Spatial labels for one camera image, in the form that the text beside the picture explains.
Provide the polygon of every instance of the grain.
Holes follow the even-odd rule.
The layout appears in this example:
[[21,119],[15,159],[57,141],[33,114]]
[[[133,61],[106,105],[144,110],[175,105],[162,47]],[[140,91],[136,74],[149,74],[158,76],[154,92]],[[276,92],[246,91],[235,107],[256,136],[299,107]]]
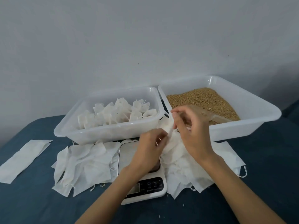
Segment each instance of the grain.
[[[240,120],[230,104],[217,94],[215,90],[210,88],[201,88],[183,94],[168,95],[167,99],[172,108],[181,105],[196,105],[232,121]],[[210,125],[215,124],[218,123],[210,121]]]

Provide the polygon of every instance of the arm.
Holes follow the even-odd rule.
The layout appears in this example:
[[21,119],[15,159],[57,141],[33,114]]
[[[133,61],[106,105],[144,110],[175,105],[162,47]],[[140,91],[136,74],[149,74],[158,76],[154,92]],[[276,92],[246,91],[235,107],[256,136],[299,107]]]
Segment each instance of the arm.
[[122,169],[115,181],[84,212],[76,224],[109,223],[130,189],[155,166],[167,139],[167,133],[162,129],[153,129],[142,134],[130,165]]
[[[200,114],[200,109],[180,106],[171,112],[174,128],[178,127],[187,151],[215,181],[240,223],[285,223],[214,153],[209,121]],[[184,121],[191,125],[191,131]]]

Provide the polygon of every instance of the blue tablecloth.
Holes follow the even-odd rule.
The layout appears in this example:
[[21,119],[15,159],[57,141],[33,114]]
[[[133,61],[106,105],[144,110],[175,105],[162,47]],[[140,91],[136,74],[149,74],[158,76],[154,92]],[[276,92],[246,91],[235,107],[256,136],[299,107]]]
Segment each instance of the blue tablecloth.
[[[68,198],[55,192],[57,153],[72,142],[58,138],[54,128],[63,116],[38,119],[0,149],[0,165],[31,139],[53,140],[11,184],[0,183],[0,223],[74,223],[109,186],[97,185]],[[246,163],[242,179],[287,223],[299,223],[299,126],[286,118],[263,124],[253,134],[228,142]],[[170,195],[120,206],[112,223],[237,223],[216,185],[202,193],[183,190]]]

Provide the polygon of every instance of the forearm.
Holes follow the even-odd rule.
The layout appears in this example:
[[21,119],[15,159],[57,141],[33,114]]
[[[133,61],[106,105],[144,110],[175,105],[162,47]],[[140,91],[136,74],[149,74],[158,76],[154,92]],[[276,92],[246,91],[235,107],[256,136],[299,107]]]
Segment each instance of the forearm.
[[129,167],[125,167],[115,181],[103,194],[85,211],[76,224],[109,223],[117,208],[139,180]]
[[236,176],[220,156],[214,155],[202,166],[215,181],[240,223],[285,223]]

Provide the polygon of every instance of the hand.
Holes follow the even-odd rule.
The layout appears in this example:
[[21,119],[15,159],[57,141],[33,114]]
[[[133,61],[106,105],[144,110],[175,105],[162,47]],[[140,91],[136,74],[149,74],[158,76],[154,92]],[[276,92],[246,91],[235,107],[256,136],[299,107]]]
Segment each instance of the hand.
[[142,178],[150,172],[158,162],[167,140],[167,132],[161,128],[140,135],[138,148],[129,164],[129,168],[134,171],[134,174]]
[[[172,109],[173,128],[178,128],[189,154],[200,164],[215,155],[210,141],[209,119],[202,115],[195,105],[179,106]],[[185,124],[191,125],[189,131]]]

